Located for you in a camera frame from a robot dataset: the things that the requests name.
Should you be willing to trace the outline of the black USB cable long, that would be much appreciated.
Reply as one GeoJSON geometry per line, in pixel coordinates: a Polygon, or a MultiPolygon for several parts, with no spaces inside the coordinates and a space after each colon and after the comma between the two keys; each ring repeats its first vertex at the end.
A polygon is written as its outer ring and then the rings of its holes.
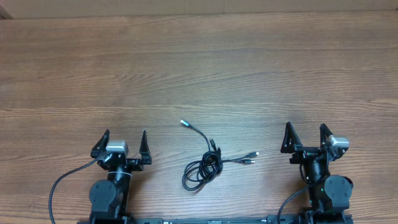
{"type": "Polygon", "coordinates": [[[200,134],[205,139],[208,146],[208,150],[202,155],[201,159],[189,163],[185,167],[182,175],[183,188],[186,191],[194,192],[209,182],[212,182],[214,178],[222,172],[223,161],[221,158],[221,149],[216,147],[214,140],[208,139],[203,132],[189,122],[184,120],[180,122],[187,128],[200,134]]]}

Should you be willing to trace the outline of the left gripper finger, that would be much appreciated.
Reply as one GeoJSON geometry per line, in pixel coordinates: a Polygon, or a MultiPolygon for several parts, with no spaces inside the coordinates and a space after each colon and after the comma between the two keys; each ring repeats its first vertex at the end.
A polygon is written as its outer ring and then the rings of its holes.
{"type": "Polygon", "coordinates": [[[152,156],[149,150],[149,146],[147,143],[147,133],[146,130],[143,130],[141,145],[139,149],[139,154],[141,155],[141,161],[144,165],[151,165],[152,164],[152,156]]]}
{"type": "Polygon", "coordinates": [[[106,150],[106,145],[109,141],[109,129],[107,129],[102,135],[101,139],[94,145],[91,150],[90,156],[97,158],[103,151],[106,150]]]}

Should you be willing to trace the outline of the black USB cable short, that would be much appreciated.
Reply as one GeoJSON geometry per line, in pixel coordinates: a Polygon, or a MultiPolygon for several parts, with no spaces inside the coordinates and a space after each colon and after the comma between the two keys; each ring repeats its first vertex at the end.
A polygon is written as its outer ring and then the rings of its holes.
{"type": "Polygon", "coordinates": [[[259,152],[250,152],[242,157],[223,159],[221,157],[221,148],[216,146],[214,140],[210,139],[208,143],[209,150],[199,162],[197,174],[197,179],[205,184],[211,182],[222,172],[224,163],[253,164],[255,163],[254,158],[259,155],[259,152]]]}

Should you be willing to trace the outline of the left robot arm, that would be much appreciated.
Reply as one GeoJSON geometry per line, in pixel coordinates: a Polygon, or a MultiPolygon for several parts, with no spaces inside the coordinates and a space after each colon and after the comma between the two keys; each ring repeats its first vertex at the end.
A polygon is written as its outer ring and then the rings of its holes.
{"type": "Polygon", "coordinates": [[[107,178],[95,182],[90,191],[90,223],[135,223],[134,215],[127,211],[129,189],[133,172],[142,172],[152,164],[147,134],[142,134],[138,159],[128,158],[125,140],[110,140],[107,129],[95,144],[90,156],[108,172],[107,178]]]}

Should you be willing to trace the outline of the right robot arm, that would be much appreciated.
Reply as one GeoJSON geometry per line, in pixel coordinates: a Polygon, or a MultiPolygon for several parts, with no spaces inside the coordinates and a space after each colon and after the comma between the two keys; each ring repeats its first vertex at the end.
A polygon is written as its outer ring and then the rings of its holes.
{"type": "Polygon", "coordinates": [[[298,164],[300,176],[306,187],[289,196],[280,206],[277,223],[353,223],[349,209],[349,199],[353,191],[353,181],[342,175],[330,174],[331,162],[340,159],[349,149],[346,137],[335,136],[326,124],[320,125],[320,145],[304,146],[291,122],[285,125],[281,153],[290,154],[291,164],[298,164]],[[308,192],[310,206],[297,215],[283,216],[284,207],[296,196],[308,192]]]}

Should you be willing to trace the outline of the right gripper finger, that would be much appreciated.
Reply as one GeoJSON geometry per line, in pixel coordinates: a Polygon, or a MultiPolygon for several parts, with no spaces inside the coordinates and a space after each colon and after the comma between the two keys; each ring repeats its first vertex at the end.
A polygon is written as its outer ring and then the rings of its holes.
{"type": "Polygon", "coordinates": [[[289,121],[285,125],[284,140],[280,149],[281,153],[293,154],[297,152],[301,147],[302,143],[295,132],[293,124],[289,121]]]}
{"type": "Polygon", "coordinates": [[[333,138],[333,133],[329,130],[325,123],[320,125],[320,144],[322,146],[331,146],[331,139],[333,138]]]}

